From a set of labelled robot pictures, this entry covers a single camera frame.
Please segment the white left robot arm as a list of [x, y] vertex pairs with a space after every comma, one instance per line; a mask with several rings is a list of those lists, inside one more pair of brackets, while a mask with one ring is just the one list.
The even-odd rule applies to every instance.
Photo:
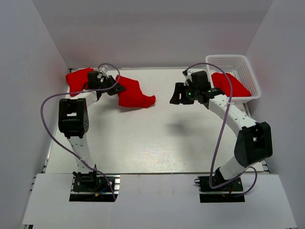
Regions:
[[90, 126], [88, 107], [97, 102], [104, 93], [113, 96], [125, 90], [103, 67], [97, 71], [89, 71], [87, 81], [80, 89], [70, 91], [69, 98], [60, 99], [58, 127], [71, 145], [78, 172], [89, 173], [97, 169], [87, 141]]

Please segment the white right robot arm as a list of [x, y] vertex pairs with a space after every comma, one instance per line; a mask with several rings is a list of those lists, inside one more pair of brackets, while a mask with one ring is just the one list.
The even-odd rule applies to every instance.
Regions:
[[187, 105], [197, 101], [218, 115], [222, 127], [230, 127], [236, 135], [233, 157], [221, 167], [212, 168], [209, 179], [212, 189], [227, 190], [246, 169], [272, 156], [271, 127], [245, 115], [220, 88], [212, 88], [205, 71], [183, 71], [183, 75], [185, 82], [175, 84], [170, 103]]

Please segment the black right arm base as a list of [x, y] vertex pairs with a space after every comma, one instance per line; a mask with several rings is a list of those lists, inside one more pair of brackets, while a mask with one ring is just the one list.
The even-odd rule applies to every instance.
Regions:
[[233, 181], [218, 189], [212, 189], [209, 186], [208, 176], [199, 176], [194, 180], [199, 188], [199, 197], [201, 203], [243, 203], [244, 189], [241, 179]]

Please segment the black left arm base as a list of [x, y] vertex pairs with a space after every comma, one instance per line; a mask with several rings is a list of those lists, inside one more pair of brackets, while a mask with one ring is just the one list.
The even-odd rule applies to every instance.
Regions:
[[120, 189], [120, 175], [73, 172], [70, 202], [114, 202]]

